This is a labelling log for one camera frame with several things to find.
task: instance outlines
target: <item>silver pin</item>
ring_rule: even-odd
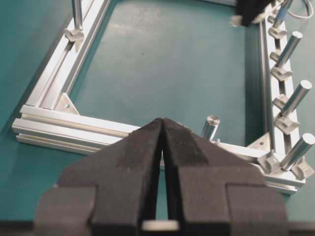
[[[311,82],[308,80],[302,80],[299,84],[299,86],[296,88],[292,96],[289,98],[289,100],[286,102],[284,107],[281,110],[281,115],[284,117],[287,117],[290,115],[296,107],[300,104],[302,99],[305,97],[305,95],[310,91],[312,88]]]
[[[204,139],[211,141],[217,132],[219,124],[220,120],[217,116],[214,115],[208,116],[203,127],[203,130],[201,132],[201,136]]]
[[[312,134],[303,134],[300,140],[289,151],[281,162],[282,169],[289,171],[292,166],[303,158],[303,155],[315,144],[315,137]]]
[[[274,24],[272,25],[274,28],[278,28],[282,24],[292,2],[293,2],[293,0],[286,0],[282,4],[282,6],[281,6],[276,18],[275,18]]]
[[[286,71],[282,67],[287,62],[287,60],[289,60],[294,49],[296,48],[297,44],[300,42],[302,38],[303,38],[302,33],[294,31],[282,53],[280,51],[271,53],[270,55],[271,59],[277,61],[276,65],[271,69],[271,74],[275,76],[279,81],[281,82],[285,81],[286,79],[288,79],[288,77],[290,77],[293,74],[292,71]]]
[[[287,60],[290,58],[292,55],[294,49],[296,48],[297,44],[300,42],[300,40],[303,38],[303,34],[300,33],[299,31],[294,31],[292,33],[292,36],[290,37],[288,43],[286,44],[284,50],[282,51],[276,67],[282,67]]]
[[[288,9],[290,8],[292,2],[293,2],[293,0],[285,1],[282,4],[276,17],[272,17],[272,16],[268,17],[268,21],[273,23],[273,25],[268,29],[268,32],[275,39],[282,39],[287,34],[287,31],[280,29],[279,26],[284,21],[285,16],[287,15]]]
[[[72,14],[74,20],[74,28],[76,30],[82,30],[83,17],[82,17],[82,0],[71,0],[72,1]]]

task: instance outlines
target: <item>metal peg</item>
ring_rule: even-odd
[[[305,97],[305,95],[311,88],[312,88],[311,82],[309,82],[308,80],[302,80],[299,86],[292,94],[292,96],[285,103],[284,107],[281,110],[281,115],[283,115],[284,117],[290,115],[291,112],[293,112],[296,109],[296,107],[299,105],[299,103],[302,101],[302,99]]]
[[[211,141],[216,134],[219,124],[220,120],[217,116],[208,116],[205,126],[203,127],[203,130],[201,132],[201,136],[206,140]]]
[[[302,33],[298,32],[298,31],[294,31],[292,33],[291,38],[289,39],[283,52],[279,56],[276,67],[282,67],[287,62],[287,60],[289,60],[291,54],[293,53],[294,49],[296,48],[296,46],[299,43],[299,41],[301,40],[301,38],[303,38]]]
[[[72,0],[72,14],[74,20],[74,28],[82,30],[83,17],[82,17],[82,0]]]
[[[289,171],[292,166],[315,144],[315,137],[313,134],[303,134],[300,140],[289,151],[281,162],[282,169]]]
[[[275,21],[274,21],[274,24],[273,24],[274,28],[278,28],[282,24],[282,22],[284,21],[285,16],[287,14],[287,11],[290,8],[292,2],[293,2],[293,0],[286,0],[282,4],[282,6],[281,6],[281,8],[280,8],[276,18],[275,18]]]

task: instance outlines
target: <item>gripper jaw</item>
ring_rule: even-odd
[[[60,234],[79,225],[86,235],[89,218],[93,235],[142,235],[142,222],[155,219],[162,151],[168,215],[179,222],[180,235],[286,235],[283,199],[259,170],[167,118],[65,168],[39,204],[35,229]],[[80,188],[82,204],[93,204],[80,208],[81,217],[71,207],[78,206],[75,198],[72,204],[62,197]],[[63,206],[69,225],[60,222]]]

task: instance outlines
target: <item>teal table surface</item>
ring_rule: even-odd
[[[301,3],[293,9],[303,12]],[[0,220],[31,220],[41,194],[62,169],[83,155],[18,143],[11,130],[47,61],[56,34],[71,14],[69,0],[2,3],[0,15]],[[80,114],[142,126],[168,117],[197,133],[218,115],[217,138],[245,146],[245,29],[229,25],[234,9],[195,0],[113,0],[70,98]],[[315,82],[315,18],[288,18],[304,33],[291,60],[294,84]],[[300,132],[315,134],[310,91],[298,108]],[[261,125],[252,130],[261,135]],[[315,148],[307,155],[315,167]],[[315,177],[284,196],[291,220],[315,220]],[[157,218],[166,219],[165,177],[160,175]]]

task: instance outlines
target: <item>aluminum profile slot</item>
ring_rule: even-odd
[[[70,113],[51,111],[42,108],[23,106],[21,108],[22,118],[39,122],[47,122],[64,127],[87,130],[95,133],[126,137],[140,127],[123,124],[103,119],[74,115]]]
[[[83,22],[84,27],[82,32],[85,37],[81,47],[79,49],[72,47],[67,53],[55,80],[44,98],[42,108],[53,110],[60,95],[63,92],[70,93],[109,3],[110,0],[97,0],[91,5]]]
[[[110,145],[121,140],[121,138],[114,136],[18,118],[14,120],[12,128],[14,132],[19,134],[38,136],[45,139],[54,139],[62,142],[90,146],[93,148],[103,148],[106,145]]]
[[[94,0],[82,0],[82,9],[85,14],[89,11],[91,3]],[[73,19],[70,21],[68,30],[74,29]],[[47,65],[45,66],[42,74],[40,75],[34,89],[32,90],[30,96],[26,101],[26,105],[29,106],[40,106],[42,99],[45,97],[51,83],[53,82],[57,72],[59,71],[65,56],[67,55],[69,49],[71,48],[71,43],[64,35],[62,35],[59,43],[57,44],[54,52],[52,53]]]
[[[99,148],[89,147],[84,145],[78,145],[69,142],[62,142],[53,139],[45,139],[38,136],[19,134],[16,136],[17,140],[21,143],[37,145],[45,148],[58,149],[62,151],[69,151],[83,155],[90,155],[96,151],[99,151]]]

